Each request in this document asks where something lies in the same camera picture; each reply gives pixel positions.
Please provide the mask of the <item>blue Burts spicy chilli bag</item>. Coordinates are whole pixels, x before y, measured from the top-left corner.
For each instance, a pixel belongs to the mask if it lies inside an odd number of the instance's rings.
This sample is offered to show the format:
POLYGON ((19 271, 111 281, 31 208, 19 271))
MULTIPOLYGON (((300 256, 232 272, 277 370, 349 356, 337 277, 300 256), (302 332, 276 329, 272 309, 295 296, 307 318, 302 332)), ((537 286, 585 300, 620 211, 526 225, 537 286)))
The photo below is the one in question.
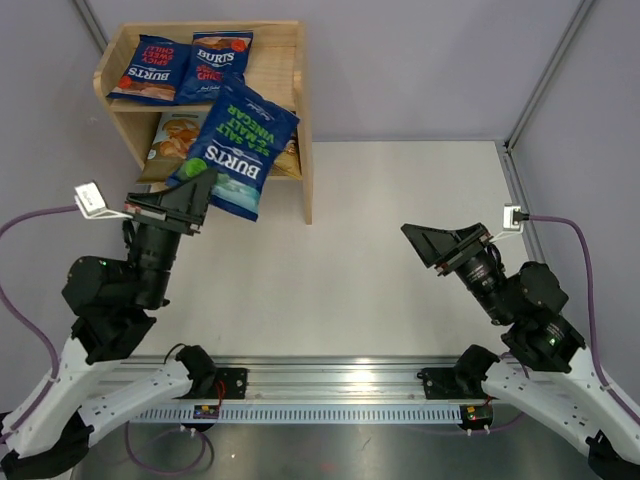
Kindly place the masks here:
POLYGON ((140 35, 129 65, 107 97, 145 105, 173 105, 190 52, 190 44, 140 35))

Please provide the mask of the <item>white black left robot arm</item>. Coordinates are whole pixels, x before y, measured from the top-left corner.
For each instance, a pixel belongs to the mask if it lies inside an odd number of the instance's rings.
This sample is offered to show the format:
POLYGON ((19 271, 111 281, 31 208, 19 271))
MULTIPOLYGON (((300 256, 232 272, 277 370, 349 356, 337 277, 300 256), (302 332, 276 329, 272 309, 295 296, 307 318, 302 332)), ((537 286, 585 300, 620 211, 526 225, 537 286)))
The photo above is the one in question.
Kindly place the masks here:
POLYGON ((217 368, 198 346, 148 377, 110 394, 91 394, 128 359, 155 324, 149 311, 165 297, 179 242, 204 224, 218 173, 206 169, 156 193, 130 193, 121 211, 107 207, 94 182, 76 187, 69 211, 87 220, 120 219, 128 254, 117 260, 78 258, 63 298, 76 317, 57 351, 48 338, 51 368, 29 397, 1 416, 8 449, 1 471, 9 479, 51 479, 79 464, 107 434, 164 400, 203 398, 215 388, 217 368))

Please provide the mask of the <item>aluminium mounting rail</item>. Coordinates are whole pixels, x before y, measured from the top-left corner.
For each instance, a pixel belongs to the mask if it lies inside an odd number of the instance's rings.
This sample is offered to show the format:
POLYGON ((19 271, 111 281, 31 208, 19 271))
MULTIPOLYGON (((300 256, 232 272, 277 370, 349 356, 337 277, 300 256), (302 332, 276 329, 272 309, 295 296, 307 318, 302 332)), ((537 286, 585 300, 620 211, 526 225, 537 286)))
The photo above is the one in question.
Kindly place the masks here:
MULTIPOLYGON (((391 357, 215 357, 228 400, 282 403, 409 402, 419 399, 465 402, 453 356, 391 357)), ((568 374, 536 372, 507 357, 491 367, 478 398, 502 401, 557 397, 575 403, 605 388, 592 368, 568 374)))

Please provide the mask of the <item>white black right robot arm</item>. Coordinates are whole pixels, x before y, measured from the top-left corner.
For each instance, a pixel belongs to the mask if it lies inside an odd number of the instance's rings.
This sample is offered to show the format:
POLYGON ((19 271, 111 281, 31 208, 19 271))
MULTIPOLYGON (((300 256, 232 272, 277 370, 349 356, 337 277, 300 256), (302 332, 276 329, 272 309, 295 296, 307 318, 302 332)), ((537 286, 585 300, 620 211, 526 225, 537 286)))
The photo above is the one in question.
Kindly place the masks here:
POLYGON ((426 397, 505 401, 570 443, 599 478, 638 478, 639 407, 616 392, 562 316, 568 297, 550 268, 528 261, 506 275, 481 223, 458 230, 405 224, 401 231, 426 267, 457 275, 492 324, 506 327, 501 340, 521 366, 473 344, 443 372, 418 372, 426 397))

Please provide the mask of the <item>Burts sea salt vinegar bag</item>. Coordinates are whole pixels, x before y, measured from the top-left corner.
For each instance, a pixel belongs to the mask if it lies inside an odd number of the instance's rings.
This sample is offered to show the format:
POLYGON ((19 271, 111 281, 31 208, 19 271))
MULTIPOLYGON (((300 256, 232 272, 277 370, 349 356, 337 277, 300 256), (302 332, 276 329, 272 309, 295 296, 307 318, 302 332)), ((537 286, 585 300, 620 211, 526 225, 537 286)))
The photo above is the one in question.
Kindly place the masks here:
POLYGON ((228 76, 186 160, 166 185, 174 187, 214 169, 210 203, 255 222, 266 178, 298 124, 295 114, 228 76))

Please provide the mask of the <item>light blue cassava chips bag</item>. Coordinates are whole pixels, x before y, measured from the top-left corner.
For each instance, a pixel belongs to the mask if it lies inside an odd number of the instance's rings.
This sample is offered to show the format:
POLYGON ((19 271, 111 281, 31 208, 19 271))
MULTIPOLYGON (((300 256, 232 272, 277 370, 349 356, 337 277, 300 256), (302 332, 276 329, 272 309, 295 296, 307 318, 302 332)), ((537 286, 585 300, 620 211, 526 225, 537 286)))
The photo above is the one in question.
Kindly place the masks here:
POLYGON ((186 161, 206 116, 203 111, 162 113, 137 184, 164 182, 178 169, 186 161))

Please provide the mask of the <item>tan kettle cooked chips bag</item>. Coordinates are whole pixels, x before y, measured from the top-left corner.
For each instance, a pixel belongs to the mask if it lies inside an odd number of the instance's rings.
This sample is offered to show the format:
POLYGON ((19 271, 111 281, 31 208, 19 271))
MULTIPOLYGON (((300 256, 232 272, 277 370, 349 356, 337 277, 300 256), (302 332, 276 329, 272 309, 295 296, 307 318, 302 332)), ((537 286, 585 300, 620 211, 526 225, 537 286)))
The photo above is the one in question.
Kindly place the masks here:
POLYGON ((271 174, 273 176, 285 176, 294 180, 302 179, 300 153, 296 132, 292 134, 285 149, 275 159, 272 165, 271 174))

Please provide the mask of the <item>wooden two-tier shelf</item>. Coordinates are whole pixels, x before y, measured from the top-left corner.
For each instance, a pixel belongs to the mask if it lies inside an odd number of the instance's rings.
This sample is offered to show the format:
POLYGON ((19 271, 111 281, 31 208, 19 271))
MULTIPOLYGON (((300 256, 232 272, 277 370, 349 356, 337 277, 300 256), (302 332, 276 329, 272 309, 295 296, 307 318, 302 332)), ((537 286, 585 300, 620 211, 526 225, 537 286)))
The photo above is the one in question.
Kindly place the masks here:
POLYGON ((141 34, 189 43, 195 32, 249 30, 254 33, 247 85, 265 99, 295 113, 300 122, 297 140, 301 166, 305 223, 313 219, 313 158, 307 35, 300 20, 178 21, 125 23, 109 41, 94 72, 93 88, 128 151, 139 167, 147 160, 160 115, 165 111, 206 111, 208 104, 150 106, 126 99, 109 99, 139 43, 141 34))

